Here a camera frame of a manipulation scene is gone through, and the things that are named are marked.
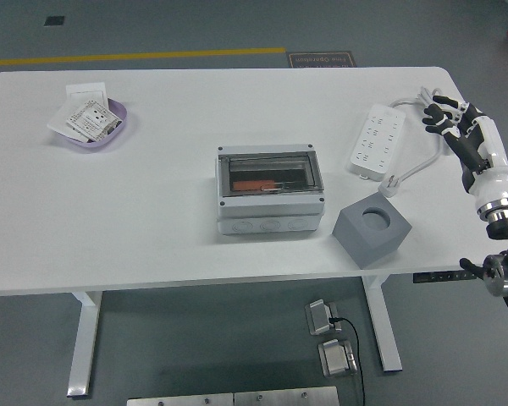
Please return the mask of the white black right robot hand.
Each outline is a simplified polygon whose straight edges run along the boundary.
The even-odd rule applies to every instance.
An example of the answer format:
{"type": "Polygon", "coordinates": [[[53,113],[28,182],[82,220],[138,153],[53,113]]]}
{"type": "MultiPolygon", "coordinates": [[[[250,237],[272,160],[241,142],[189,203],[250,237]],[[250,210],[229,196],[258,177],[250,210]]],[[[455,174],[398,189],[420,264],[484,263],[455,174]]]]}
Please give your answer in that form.
{"type": "Polygon", "coordinates": [[[434,96],[422,119],[429,133],[440,135],[459,158],[465,191],[477,211],[508,205],[508,158],[492,118],[473,104],[434,96]]]}

